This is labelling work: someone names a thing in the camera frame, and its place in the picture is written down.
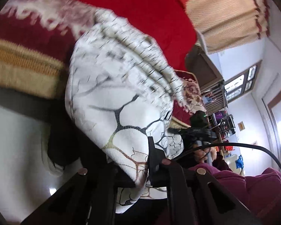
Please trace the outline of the floral plush blanket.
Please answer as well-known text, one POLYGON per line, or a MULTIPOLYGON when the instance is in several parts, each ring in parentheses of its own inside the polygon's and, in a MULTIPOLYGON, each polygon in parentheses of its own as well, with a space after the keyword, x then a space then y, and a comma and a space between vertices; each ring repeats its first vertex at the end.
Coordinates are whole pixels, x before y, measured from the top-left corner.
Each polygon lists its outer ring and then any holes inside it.
MULTIPOLYGON (((46 119, 54 130, 70 130, 64 106, 69 61, 76 41, 94 25, 99 7, 79 0, 0 1, 0 87, 50 101, 46 114, 22 103, 13 106, 46 119)), ((179 1, 186 12, 189 0, 179 1)))

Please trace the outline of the red duvet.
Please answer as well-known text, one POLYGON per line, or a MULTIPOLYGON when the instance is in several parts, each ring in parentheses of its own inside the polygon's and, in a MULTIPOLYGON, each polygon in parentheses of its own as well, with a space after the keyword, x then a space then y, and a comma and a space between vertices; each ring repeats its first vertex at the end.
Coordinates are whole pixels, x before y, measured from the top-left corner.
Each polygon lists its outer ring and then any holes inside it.
POLYGON ((185 71, 185 57, 196 42, 195 29, 179 0, 79 0, 113 10, 156 40, 169 65, 185 71))

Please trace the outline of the beige dotted curtain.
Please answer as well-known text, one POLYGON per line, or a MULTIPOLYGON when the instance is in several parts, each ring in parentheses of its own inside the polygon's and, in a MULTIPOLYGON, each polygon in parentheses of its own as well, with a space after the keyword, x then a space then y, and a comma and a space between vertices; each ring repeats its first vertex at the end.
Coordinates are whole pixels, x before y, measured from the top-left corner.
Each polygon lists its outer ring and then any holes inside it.
POLYGON ((186 14, 210 54, 270 36, 267 0, 189 0, 186 14))

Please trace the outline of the window with wooden frame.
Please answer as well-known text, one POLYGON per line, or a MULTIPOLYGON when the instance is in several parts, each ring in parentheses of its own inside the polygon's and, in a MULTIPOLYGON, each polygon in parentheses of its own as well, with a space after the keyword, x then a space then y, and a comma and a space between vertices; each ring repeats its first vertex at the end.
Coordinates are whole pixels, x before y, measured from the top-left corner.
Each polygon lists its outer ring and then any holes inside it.
POLYGON ((228 104, 253 90, 261 65, 262 60, 225 82, 225 96, 228 104))

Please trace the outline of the wooden crib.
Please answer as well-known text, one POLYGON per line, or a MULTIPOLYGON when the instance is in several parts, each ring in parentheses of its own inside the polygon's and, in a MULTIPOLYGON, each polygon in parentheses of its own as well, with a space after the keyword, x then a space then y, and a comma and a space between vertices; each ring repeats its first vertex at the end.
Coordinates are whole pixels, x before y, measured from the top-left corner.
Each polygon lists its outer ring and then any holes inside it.
POLYGON ((197 78, 201 96, 206 99, 204 105, 207 115, 211 116, 225 108, 227 100, 224 79, 200 46, 195 45, 188 52, 185 57, 185 66, 187 71, 197 78))

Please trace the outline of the white crackle-pattern quilt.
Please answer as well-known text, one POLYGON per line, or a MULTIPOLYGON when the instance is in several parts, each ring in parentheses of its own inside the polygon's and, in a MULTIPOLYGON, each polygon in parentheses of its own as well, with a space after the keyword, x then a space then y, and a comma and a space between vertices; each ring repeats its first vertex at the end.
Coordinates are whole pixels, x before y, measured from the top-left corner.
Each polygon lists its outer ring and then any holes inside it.
POLYGON ((164 199, 148 180, 149 144, 168 159, 182 153, 182 137, 169 133, 173 106, 186 106, 183 82, 155 41, 126 18, 98 8, 95 24, 76 42, 65 106, 76 126, 135 183, 119 188, 116 212, 138 199, 164 199))

